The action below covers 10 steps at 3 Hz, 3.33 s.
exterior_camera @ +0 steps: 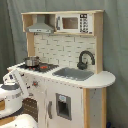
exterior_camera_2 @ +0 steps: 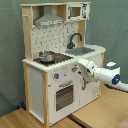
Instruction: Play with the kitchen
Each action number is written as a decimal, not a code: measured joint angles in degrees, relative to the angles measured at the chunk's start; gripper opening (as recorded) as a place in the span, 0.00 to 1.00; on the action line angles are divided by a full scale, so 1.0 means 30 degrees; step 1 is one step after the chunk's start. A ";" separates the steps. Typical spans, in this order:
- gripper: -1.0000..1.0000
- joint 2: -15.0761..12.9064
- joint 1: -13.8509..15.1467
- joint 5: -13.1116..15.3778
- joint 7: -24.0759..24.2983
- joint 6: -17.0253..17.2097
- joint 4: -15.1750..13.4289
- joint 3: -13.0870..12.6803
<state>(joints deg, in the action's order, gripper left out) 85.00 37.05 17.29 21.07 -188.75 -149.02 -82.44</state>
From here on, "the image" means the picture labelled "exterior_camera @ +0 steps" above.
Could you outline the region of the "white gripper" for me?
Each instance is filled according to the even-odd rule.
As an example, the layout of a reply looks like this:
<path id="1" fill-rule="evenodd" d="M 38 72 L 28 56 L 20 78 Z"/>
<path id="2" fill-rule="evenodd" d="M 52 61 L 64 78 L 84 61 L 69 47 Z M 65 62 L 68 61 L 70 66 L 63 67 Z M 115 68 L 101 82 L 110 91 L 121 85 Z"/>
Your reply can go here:
<path id="1" fill-rule="evenodd" d="M 12 70 L 9 73 L 7 73 L 4 77 L 3 77 L 3 81 L 4 83 L 16 83 L 19 85 L 20 89 L 21 89 L 21 94 L 23 98 L 27 98 L 29 96 L 27 87 L 21 77 L 21 75 L 19 74 L 18 70 Z"/>

